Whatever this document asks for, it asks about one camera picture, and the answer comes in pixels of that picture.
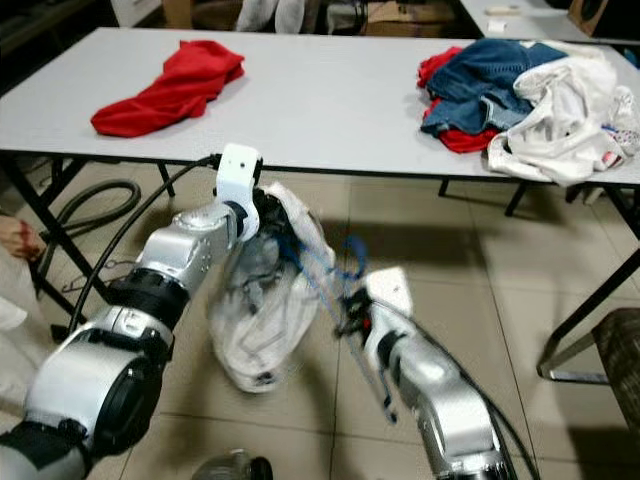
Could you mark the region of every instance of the table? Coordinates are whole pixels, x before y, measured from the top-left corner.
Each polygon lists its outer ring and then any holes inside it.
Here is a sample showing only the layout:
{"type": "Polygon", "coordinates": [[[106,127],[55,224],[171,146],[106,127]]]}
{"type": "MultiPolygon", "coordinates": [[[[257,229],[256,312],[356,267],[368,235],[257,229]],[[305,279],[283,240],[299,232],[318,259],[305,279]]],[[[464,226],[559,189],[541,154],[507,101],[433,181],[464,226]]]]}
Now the table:
{"type": "MultiPolygon", "coordinates": [[[[490,172],[480,154],[452,154],[419,131],[426,99],[415,87],[418,64],[468,43],[98,29],[0,99],[0,153],[68,156],[80,163],[189,164],[236,142],[257,148],[268,170],[519,182],[490,172]],[[183,39],[213,39],[244,54],[246,75],[227,85],[201,118],[135,139],[96,134],[91,115],[146,87],[183,39]]],[[[638,72],[614,50],[602,48],[640,98],[638,72]]],[[[1,160],[0,168],[47,228],[64,236],[14,163],[1,160]]],[[[597,173],[587,183],[606,188],[640,237],[620,194],[623,187],[640,186],[640,162],[597,173]]],[[[87,275],[90,266],[71,240],[60,243],[87,275]]]]}
{"type": "Polygon", "coordinates": [[[537,40],[547,38],[566,42],[640,45],[637,40],[589,37],[568,17],[568,11],[552,8],[545,0],[460,0],[482,35],[492,38],[537,40]],[[489,16],[486,10],[495,6],[517,6],[518,16],[489,16]],[[489,19],[506,22],[504,32],[489,29],[489,19]]]}

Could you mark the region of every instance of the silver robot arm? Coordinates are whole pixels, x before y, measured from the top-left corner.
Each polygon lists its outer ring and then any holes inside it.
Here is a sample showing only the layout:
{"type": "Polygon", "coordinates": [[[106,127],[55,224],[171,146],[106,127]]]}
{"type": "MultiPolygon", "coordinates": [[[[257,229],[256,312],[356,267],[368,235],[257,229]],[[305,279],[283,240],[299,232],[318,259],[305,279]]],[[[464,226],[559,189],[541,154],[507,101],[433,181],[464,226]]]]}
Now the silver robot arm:
{"type": "Polygon", "coordinates": [[[79,480],[144,436],[184,308],[211,265],[258,230],[260,164],[256,150],[228,145],[215,201],[154,232],[131,273],[111,286],[111,305],[47,359],[24,420],[0,436],[2,480],[79,480]]]}
{"type": "MultiPolygon", "coordinates": [[[[400,268],[369,274],[365,289],[347,301],[352,322],[359,322],[350,332],[360,330],[367,363],[383,381],[384,372],[389,373],[411,409],[435,477],[515,478],[484,399],[456,364],[424,338],[410,320],[412,309],[400,268]]],[[[384,408],[390,408],[390,396],[384,408]]]]}

